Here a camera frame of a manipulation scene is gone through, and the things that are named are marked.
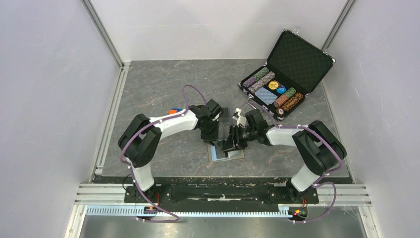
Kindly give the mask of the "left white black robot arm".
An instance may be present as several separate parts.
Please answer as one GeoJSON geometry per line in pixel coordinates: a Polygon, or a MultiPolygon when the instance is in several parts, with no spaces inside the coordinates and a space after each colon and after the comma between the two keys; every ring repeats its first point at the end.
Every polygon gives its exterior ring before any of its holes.
{"type": "Polygon", "coordinates": [[[222,114],[223,108],[211,99],[205,105],[192,105],[166,116],[149,118],[138,114],[134,117],[117,144],[121,149],[120,160],[127,164],[133,183],[137,186],[136,194],[142,201],[150,202],[156,195],[150,163],[160,140],[198,129],[201,140],[214,145],[218,141],[219,118],[222,114]]]}

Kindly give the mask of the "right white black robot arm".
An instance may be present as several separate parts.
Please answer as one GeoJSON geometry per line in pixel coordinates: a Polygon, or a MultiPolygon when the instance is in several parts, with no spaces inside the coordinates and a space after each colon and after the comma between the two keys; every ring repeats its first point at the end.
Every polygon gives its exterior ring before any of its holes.
{"type": "Polygon", "coordinates": [[[286,196],[299,202],[306,190],[314,187],[330,172],[343,167],[347,152],[342,143],[319,120],[306,125],[269,125],[257,109],[241,115],[241,109],[233,114],[236,124],[231,125],[229,136],[222,151],[245,149],[251,141],[267,146],[292,146],[299,151],[304,165],[292,176],[286,196]]]}

